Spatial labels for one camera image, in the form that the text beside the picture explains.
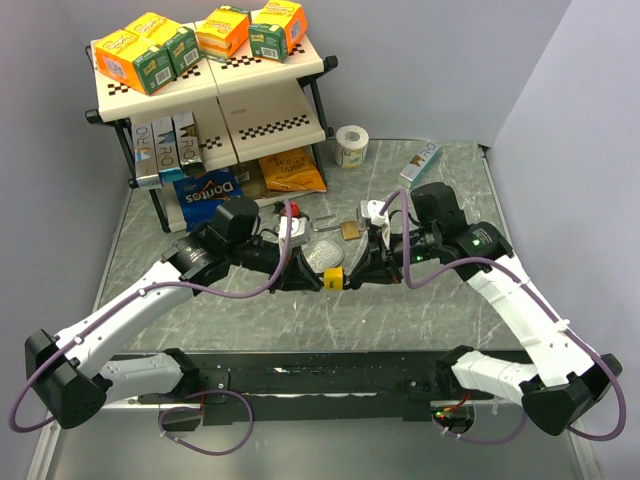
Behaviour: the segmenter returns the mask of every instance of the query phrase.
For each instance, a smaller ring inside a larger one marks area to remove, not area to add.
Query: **gray wall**
[[[82,43],[54,2],[0,3],[0,412],[24,383],[24,340],[91,311],[123,207],[115,134],[92,127]],[[20,421],[41,420],[29,395]],[[2,478],[24,478],[39,432],[0,427]]]
[[[629,422],[593,446],[607,479],[637,478],[640,419],[640,5],[574,0],[490,153],[514,243],[575,331],[625,372]],[[614,395],[586,416],[615,424]]]
[[[216,6],[203,0],[58,1],[85,43],[148,10],[188,22]],[[316,49],[341,62],[321,81],[333,126],[361,125],[373,138],[491,145],[570,0],[400,0],[395,11],[390,2],[367,0],[302,3]]]

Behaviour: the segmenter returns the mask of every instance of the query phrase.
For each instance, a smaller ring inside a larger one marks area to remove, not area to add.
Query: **white shelf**
[[[277,195],[269,198],[258,198],[255,200],[255,202],[260,208],[262,208],[268,205],[273,205],[279,200],[292,200],[309,193],[315,193],[315,191],[307,190],[301,192],[283,192],[282,195]],[[169,230],[171,230],[172,232],[181,232],[182,230],[186,230],[187,222],[184,219],[184,215],[182,214],[182,208],[180,208],[180,202],[178,201],[178,196],[176,195],[176,190],[173,187],[173,184],[168,184],[162,187],[160,198],[162,199],[164,211],[167,215]]]
[[[194,23],[186,23],[184,26],[195,28]],[[98,111],[105,122],[162,108],[177,107],[218,95],[218,87],[211,73],[209,60],[206,58],[151,96],[140,93],[97,70],[94,70],[94,73],[98,93]]]
[[[240,162],[325,139],[296,80],[218,97]]]
[[[178,106],[154,110],[152,113],[136,114],[131,116],[131,122],[133,124],[148,123],[154,118],[189,110],[193,112],[193,116],[196,119],[200,151],[207,171],[229,167],[238,163],[216,98],[207,98],[187,104],[181,103]]]
[[[207,61],[220,95],[324,71],[324,62],[306,35],[295,45],[284,63],[254,57],[248,40],[225,63]]]

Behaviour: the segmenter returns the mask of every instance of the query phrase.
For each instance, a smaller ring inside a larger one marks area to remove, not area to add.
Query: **toilet paper roll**
[[[342,127],[336,133],[333,160],[342,168],[358,168],[367,154],[369,135],[357,125]]]

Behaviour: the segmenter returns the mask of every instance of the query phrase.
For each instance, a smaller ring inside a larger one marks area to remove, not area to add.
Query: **marble tabletop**
[[[312,219],[335,214],[337,222],[354,220],[361,199],[384,199],[394,190],[398,173],[423,142],[371,141],[364,164],[344,170],[331,159],[333,142],[324,142],[329,190],[297,199]],[[475,144],[447,144],[444,154],[420,183],[451,185],[469,222],[485,220],[504,232],[481,150]],[[273,207],[261,209],[262,226],[275,226]],[[399,231],[399,218],[392,223]],[[160,254],[183,233],[166,234],[146,192],[134,191],[104,285],[101,304],[138,280]],[[363,238],[345,242],[340,230],[318,233],[345,252],[350,269],[364,250]],[[438,267],[436,261],[412,267],[415,278]],[[266,276],[231,267],[216,284],[250,290]],[[179,347],[207,350],[390,350],[449,349],[470,345],[486,349],[518,348],[518,342],[491,307],[455,273],[447,273],[420,290],[404,285],[365,285],[357,291],[277,292],[248,300],[199,295],[159,318],[127,350],[155,351]]]

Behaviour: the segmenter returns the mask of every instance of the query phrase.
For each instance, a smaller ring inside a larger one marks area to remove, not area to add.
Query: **checkered pattern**
[[[302,45],[299,43],[296,43],[293,49],[289,52],[289,56],[293,57],[296,53],[304,53],[304,48],[302,48]]]
[[[293,117],[282,122],[267,123],[266,125],[259,125],[257,127],[249,127],[246,130],[238,130],[241,140],[248,138],[264,137],[270,133],[283,132],[284,130],[291,130],[295,127],[301,127],[302,125],[309,125],[311,122],[306,115],[299,117]]]
[[[221,147],[222,146],[222,142],[220,140],[221,140],[220,137],[207,138],[204,141],[204,143],[202,145],[200,145],[200,148],[206,148],[208,150],[213,150],[213,147]]]
[[[252,63],[262,63],[262,59],[249,57],[248,55],[243,55],[241,57],[231,57],[229,60],[224,62],[224,65],[221,68],[222,70],[226,70],[229,67],[238,68],[242,65],[251,65]]]
[[[184,72],[182,75],[178,75],[182,76],[182,78],[184,78],[185,80],[191,76],[194,77],[199,77],[200,75],[202,75],[202,72],[200,71],[200,69],[198,68],[198,65],[194,65],[193,67],[191,67],[189,70],[187,70],[186,72]]]
[[[119,83],[117,85],[115,83],[110,83],[107,85],[107,88],[109,89],[109,95],[115,95],[118,92],[127,93],[129,91],[129,87],[124,83]]]

